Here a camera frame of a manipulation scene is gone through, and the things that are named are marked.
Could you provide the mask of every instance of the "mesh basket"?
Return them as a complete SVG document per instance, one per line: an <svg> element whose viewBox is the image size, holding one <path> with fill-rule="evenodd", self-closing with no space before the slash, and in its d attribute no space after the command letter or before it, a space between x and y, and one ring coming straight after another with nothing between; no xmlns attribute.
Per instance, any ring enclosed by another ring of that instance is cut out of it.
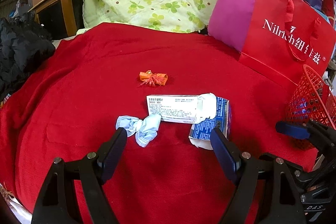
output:
<svg viewBox="0 0 336 224"><path fill-rule="evenodd" d="M311 67L303 65L302 78L286 108L286 121L303 124L312 119L336 129L335 97L328 89L329 94L324 104L318 93L324 85L323 79ZM294 142L302 150L314 147L308 140L295 139Z"/></svg>

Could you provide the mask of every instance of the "red cloth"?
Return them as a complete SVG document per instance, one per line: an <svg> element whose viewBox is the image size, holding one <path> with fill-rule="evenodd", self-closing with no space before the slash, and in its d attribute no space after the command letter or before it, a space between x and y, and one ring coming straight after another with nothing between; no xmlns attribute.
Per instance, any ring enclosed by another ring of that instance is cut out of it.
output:
<svg viewBox="0 0 336 224"><path fill-rule="evenodd" d="M335 26L334 0L322 0L322 12L328 17L330 25Z"/></svg>
<svg viewBox="0 0 336 224"><path fill-rule="evenodd" d="M310 169L316 150L301 151L274 129L289 94L237 59L212 37L123 24L103 23L62 41L0 111L0 181L32 211L53 158L78 160L96 151L114 133L118 116L148 115L150 94L224 97L232 107L231 139L242 151L270 152ZM139 72L149 69L166 73L167 84L139 87ZM213 151L191 145L190 127L162 122L146 148L128 138L104 185L121 224L218 222L234 186ZM77 193L90 223L79 187ZM248 223L255 213L253 206Z"/></svg>

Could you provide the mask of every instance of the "orange candy wrapper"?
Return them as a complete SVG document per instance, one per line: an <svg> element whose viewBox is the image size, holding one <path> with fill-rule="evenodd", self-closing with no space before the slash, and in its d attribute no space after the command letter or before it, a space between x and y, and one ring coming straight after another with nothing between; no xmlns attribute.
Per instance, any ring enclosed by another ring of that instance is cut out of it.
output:
<svg viewBox="0 0 336 224"><path fill-rule="evenodd" d="M165 85L168 80L168 75L164 73L152 73L151 70L140 72L140 80L143 82L141 85Z"/></svg>

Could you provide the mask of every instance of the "light blue face mask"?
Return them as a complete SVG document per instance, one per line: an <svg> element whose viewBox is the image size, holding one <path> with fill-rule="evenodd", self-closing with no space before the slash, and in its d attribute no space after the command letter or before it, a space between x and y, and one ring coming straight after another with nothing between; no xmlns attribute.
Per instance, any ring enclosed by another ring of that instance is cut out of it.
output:
<svg viewBox="0 0 336 224"><path fill-rule="evenodd" d="M149 115L144 120L132 116L119 116L115 128L123 127L127 132L127 137L135 133L137 144L146 147L157 136L160 121L159 114Z"/></svg>

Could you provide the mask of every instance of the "bag handle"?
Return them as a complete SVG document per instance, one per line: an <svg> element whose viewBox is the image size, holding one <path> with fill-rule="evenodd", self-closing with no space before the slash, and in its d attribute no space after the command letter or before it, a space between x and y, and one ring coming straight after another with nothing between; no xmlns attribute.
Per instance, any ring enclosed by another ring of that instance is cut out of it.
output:
<svg viewBox="0 0 336 224"><path fill-rule="evenodd" d="M287 7L286 7L286 14L285 14L285 35L287 37L287 41L286 44L288 45L292 55L298 60L298 61L306 61L308 59L308 54L306 54L305 52L305 58L300 58L295 51L293 51L293 48L295 48L295 46L293 46L290 43L290 33L292 32L292 23L293 23L293 16L294 16L294 2L293 0L287 0ZM309 38L309 41L307 43L306 49L308 49L308 46L313 47L314 42L317 41L317 39L319 38L318 35L318 29L321 25L321 21L319 18L316 18L314 20L314 25L311 25L311 35Z"/></svg>

